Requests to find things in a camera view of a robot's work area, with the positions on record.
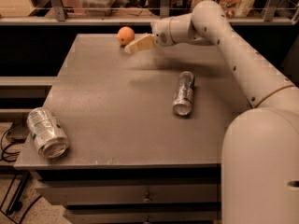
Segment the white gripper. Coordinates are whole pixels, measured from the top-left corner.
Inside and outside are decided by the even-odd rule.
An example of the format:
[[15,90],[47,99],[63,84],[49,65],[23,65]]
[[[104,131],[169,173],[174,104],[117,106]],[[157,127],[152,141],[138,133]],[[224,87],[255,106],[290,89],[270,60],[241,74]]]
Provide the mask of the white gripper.
[[134,54],[142,50],[153,49],[156,47],[156,40],[160,46],[171,46],[172,38],[170,35],[171,18],[163,18],[153,21],[151,26],[152,34],[145,34],[138,39],[130,42],[124,50],[128,54]]

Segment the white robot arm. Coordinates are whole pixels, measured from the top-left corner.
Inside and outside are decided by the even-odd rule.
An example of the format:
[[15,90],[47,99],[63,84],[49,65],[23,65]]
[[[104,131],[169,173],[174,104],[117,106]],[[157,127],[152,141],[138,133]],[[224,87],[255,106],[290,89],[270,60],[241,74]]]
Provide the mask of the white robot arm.
[[222,224],[299,224],[299,89],[206,0],[189,14],[164,18],[129,43],[127,53],[178,43],[215,45],[250,109],[224,136]]

